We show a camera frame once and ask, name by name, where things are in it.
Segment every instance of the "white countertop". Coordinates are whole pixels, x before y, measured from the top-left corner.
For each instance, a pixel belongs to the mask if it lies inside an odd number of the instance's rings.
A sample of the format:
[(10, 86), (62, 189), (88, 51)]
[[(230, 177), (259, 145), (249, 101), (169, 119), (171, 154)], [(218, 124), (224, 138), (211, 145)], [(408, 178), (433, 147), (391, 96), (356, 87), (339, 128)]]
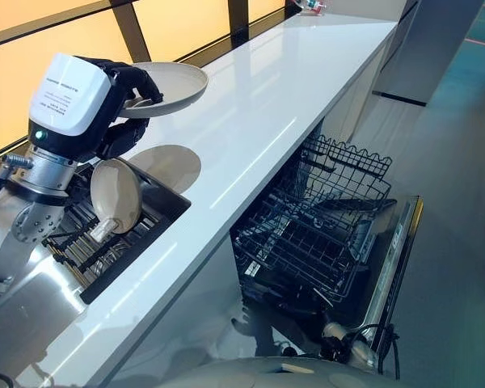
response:
[[(395, 24), (296, 15), (208, 64), (209, 86), (197, 103), (151, 120), (124, 158), (165, 144), (192, 149), (201, 160), (183, 194), (192, 205), (48, 346), (39, 366), (56, 385), (83, 386), (123, 356)], [(40, 384), (30, 367), (17, 380)]]

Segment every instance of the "black robotic finger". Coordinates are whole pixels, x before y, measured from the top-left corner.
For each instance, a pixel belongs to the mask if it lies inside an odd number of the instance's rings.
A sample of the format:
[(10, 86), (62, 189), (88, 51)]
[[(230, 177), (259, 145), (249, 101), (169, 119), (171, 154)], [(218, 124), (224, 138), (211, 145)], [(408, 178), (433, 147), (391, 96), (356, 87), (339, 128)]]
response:
[(131, 150), (146, 131), (149, 119), (129, 119), (108, 128), (95, 154), (101, 159), (121, 156)]
[(113, 79), (126, 89), (136, 88), (143, 99), (151, 99), (154, 103), (163, 101), (163, 94), (145, 70), (133, 66), (121, 66), (108, 68), (108, 71), (111, 72)]

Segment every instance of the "dishwasher rack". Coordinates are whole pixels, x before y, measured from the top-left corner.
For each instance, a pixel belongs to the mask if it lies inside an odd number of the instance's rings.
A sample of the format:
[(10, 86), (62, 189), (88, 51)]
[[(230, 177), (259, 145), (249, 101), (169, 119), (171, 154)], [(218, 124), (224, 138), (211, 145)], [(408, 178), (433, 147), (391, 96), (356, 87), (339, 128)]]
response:
[(390, 158), (309, 137), (232, 230), (239, 274), (278, 271), (341, 302), (365, 257), (390, 185)]

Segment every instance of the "dish drying rack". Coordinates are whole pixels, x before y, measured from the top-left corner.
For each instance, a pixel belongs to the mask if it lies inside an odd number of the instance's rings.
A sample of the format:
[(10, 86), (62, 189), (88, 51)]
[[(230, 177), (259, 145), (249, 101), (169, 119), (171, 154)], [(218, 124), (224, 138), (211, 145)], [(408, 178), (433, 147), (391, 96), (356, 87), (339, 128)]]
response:
[(330, 302), (348, 296), (366, 271), (391, 158), (309, 137), (232, 230), (240, 276), (261, 268), (308, 285)]
[(90, 232), (99, 223), (90, 197), (93, 166), (84, 165), (70, 184), (78, 198), (65, 209), (58, 228), (42, 244), (82, 286), (81, 299), (90, 304), (142, 253), (171, 222), (142, 205), (137, 224), (127, 233), (110, 234), (97, 243)]

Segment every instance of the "open dishwasher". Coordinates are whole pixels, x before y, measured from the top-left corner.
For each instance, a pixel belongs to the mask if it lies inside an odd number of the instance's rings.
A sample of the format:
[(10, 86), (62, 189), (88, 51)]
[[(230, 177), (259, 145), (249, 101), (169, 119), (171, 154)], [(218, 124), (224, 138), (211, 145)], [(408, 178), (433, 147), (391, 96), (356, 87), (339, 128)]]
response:
[(297, 322), (332, 361), (323, 333), (338, 323), (378, 354), (379, 373), (423, 207), (389, 197), (391, 163), (314, 130), (230, 231), (247, 302)]

